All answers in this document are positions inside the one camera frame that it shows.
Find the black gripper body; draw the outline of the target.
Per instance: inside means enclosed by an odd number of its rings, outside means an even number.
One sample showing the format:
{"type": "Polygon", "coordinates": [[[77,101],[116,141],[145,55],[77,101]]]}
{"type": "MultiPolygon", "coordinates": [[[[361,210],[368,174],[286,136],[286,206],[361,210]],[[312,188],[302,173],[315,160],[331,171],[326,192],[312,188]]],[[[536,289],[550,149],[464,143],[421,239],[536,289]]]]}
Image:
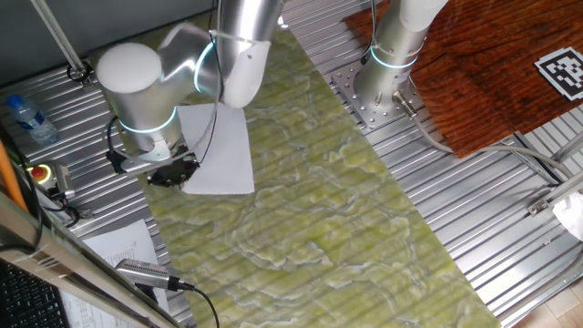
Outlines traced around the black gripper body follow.
{"type": "Polygon", "coordinates": [[[194,155],[173,161],[170,165],[157,170],[158,182],[185,182],[199,168],[199,162],[194,155]]]}

